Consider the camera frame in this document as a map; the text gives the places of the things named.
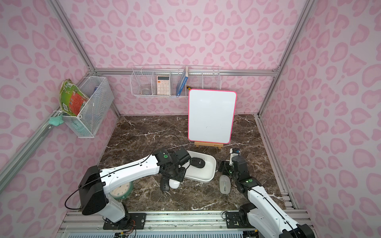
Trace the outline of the white computer mouse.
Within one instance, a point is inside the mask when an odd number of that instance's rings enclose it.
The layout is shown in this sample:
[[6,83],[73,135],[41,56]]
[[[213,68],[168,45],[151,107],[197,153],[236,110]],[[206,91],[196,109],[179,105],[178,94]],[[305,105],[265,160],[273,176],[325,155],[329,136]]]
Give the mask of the white computer mouse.
[[169,186],[172,189],[178,189],[180,186],[181,182],[173,179],[169,179]]

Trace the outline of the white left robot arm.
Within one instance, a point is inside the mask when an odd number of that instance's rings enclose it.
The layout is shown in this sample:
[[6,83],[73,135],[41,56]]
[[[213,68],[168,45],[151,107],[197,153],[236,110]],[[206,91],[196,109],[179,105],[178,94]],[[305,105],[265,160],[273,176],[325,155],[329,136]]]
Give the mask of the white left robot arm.
[[164,179],[163,190],[167,187],[176,189],[185,178],[187,169],[184,165],[190,160],[189,152],[181,147],[175,151],[159,149],[140,160],[110,169],[92,166],[78,187],[81,213],[85,216],[99,214],[112,223],[128,220],[127,209],[110,195],[111,191],[156,174],[161,174]]

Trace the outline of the white storage box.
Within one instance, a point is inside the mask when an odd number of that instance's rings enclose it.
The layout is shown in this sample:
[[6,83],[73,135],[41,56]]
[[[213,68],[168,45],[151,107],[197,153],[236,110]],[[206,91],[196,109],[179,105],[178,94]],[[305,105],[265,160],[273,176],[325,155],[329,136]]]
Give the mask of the white storage box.
[[202,159],[205,162],[205,165],[203,168],[197,168],[193,165],[189,166],[190,164],[189,162],[185,163],[184,167],[187,168],[187,171],[185,173],[185,178],[194,180],[194,181],[204,182],[204,183],[208,183],[212,181],[216,171],[216,165],[217,165],[216,159],[211,155],[207,155],[207,154],[203,154],[199,152],[188,150],[188,153],[192,159],[193,158]]

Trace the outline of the grey white mouse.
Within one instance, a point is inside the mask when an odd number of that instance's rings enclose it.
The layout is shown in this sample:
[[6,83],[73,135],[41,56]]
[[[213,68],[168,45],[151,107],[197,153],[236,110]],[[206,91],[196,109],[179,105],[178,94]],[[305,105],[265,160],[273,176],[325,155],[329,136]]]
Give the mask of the grey white mouse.
[[222,194],[229,194],[231,191],[231,180],[226,175],[221,175],[219,178],[219,189]]

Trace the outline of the black mouse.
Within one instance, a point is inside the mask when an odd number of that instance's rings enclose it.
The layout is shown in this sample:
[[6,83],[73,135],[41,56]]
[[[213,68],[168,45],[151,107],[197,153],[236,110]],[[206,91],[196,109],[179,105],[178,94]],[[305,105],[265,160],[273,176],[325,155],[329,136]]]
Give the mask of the black mouse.
[[170,190],[170,185],[169,185],[170,178],[162,176],[161,181],[160,181],[160,189],[163,192],[169,191]]
[[205,161],[201,158],[193,157],[190,160],[190,165],[195,168],[202,169],[205,167]]

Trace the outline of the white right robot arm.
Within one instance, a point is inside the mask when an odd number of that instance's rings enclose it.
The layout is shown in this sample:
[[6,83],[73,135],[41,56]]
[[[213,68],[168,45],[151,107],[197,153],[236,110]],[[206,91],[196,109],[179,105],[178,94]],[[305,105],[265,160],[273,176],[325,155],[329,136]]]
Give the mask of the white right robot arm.
[[309,225],[301,225],[291,218],[268,195],[262,184],[250,175],[240,149],[231,149],[229,155],[229,161],[221,163],[219,170],[233,179],[237,191],[249,201],[240,206],[238,212],[222,213],[222,219],[229,229],[255,228],[263,238],[315,237]]

